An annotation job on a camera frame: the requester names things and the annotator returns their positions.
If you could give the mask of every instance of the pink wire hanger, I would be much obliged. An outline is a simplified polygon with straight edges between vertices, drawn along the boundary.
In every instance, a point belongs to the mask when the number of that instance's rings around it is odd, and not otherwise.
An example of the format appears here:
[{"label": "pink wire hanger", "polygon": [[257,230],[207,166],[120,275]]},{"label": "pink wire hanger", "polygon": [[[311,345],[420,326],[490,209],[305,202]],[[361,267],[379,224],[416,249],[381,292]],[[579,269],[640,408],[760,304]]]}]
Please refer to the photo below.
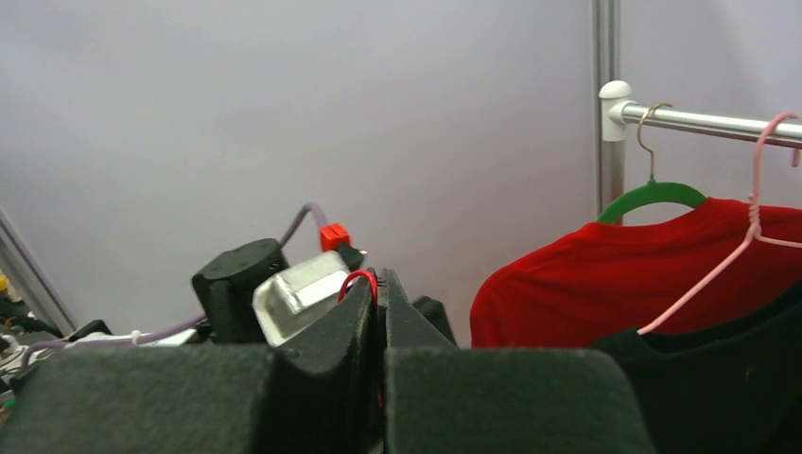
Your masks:
[{"label": "pink wire hanger", "polygon": [[[763,132],[760,134],[760,138],[758,138],[758,147],[755,150],[755,168],[754,168],[754,175],[752,177],[752,192],[749,194],[749,229],[746,230],[746,237],[743,239],[743,242],[740,246],[735,248],[730,255],[728,255],[722,263],[716,266],[711,272],[707,274],[698,284],[693,286],[688,292],[682,295],[682,298],[677,300],[676,303],[671,305],[665,312],[660,314],[656,319],[654,319],[651,323],[647,324],[646,326],[637,330],[637,333],[640,335],[644,335],[646,333],[650,333],[654,331],[658,326],[660,326],[663,322],[665,322],[671,315],[674,314],[677,310],[682,308],[691,298],[693,298],[697,293],[699,293],[702,288],[705,288],[707,284],[710,283],[713,279],[716,278],[721,272],[727,268],[739,255],[752,244],[752,240],[756,239],[758,241],[763,241],[764,243],[771,243],[776,244],[779,246],[788,246],[790,248],[802,248],[802,243],[795,243],[792,241],[785,241],[782,239],[774,239],[768,238],[763,236],[760,229],[760,157],[763,154],[763,147],[766,145],[766,139],[768,139],[769,135],[771,135],[775,130],[776,127],[785,121],[788,118],[799,118],[796,113],[781,113],[778,116],[774,117],[772,121],[769,122],[768,125],[763,129]],[[793,160],[791,163],[792,166],[796,167],[799,166],[799,150],[797,148],[793,149]]]}]

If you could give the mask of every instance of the metal hanger hook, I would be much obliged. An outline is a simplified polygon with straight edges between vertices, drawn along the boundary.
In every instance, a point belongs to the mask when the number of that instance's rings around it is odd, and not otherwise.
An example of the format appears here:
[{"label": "metal hanger hook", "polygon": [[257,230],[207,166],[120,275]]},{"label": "metal hanger hook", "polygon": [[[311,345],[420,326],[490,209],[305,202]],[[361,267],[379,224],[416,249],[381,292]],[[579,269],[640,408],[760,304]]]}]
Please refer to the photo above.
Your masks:
[{"label": "metal hanger hook", "polygon": [[637,142],[640,144],[641,148],[649,151],[649,157],[651,159],[651,165],[649,167],[649,181],[654,180],[654,150],[646,147],[646,144],[643,143],[641,132],[643,131],[643,122],[646,121],[646,118],[648,118],[649,115],[654,114],[654,111],[661,107],[674,107],[674,105],[670,102],[658,102],[650,107],[649,110],[640,117],[640,121],[637,122]]}]

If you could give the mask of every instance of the green object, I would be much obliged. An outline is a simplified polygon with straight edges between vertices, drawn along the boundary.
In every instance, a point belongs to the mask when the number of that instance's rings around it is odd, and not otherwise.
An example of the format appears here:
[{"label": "green object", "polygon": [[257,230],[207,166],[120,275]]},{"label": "green object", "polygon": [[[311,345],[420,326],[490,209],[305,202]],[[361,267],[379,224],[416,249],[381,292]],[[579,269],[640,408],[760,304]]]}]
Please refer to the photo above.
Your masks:
[{"label": "green object", "polygon": [[682,183],[658,183],[650,178],[645,185],[633,189],[615,199],[596,219],[612,224],[637,208],[655,203],[679,203],[696,208],[707,200],[707,196]]}]

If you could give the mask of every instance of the red shirt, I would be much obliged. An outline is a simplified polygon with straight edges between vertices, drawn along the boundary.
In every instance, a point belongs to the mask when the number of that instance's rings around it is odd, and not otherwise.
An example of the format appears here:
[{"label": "red shirt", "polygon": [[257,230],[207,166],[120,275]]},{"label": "red shirt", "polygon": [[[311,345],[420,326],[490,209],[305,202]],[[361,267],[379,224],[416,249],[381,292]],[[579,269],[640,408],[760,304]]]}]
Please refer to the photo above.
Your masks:
[{"label": "red shirt", "polygon": [[[643,326],[731,253],[746,203],[708,199],[661,224],[591,222],[496,271],[471,307],[474,347],[582,347]],[[802,241],[802,210],[760,209],[763,234]],[[746,315],[802,278],[802,249],[755,241],[656,332],[680,333]]]}]

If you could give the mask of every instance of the black shirt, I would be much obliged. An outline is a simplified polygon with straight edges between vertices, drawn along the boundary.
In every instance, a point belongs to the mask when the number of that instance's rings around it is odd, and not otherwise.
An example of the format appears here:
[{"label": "black shirt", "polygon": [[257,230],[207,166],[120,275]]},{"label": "black shirt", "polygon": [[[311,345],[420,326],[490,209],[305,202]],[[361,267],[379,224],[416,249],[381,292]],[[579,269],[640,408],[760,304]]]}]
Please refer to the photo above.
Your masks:
[{"label": "black shirt", "polygon": [[660,453],[802,453],[802,281],[728,323],[591,348],[631,380]]}]

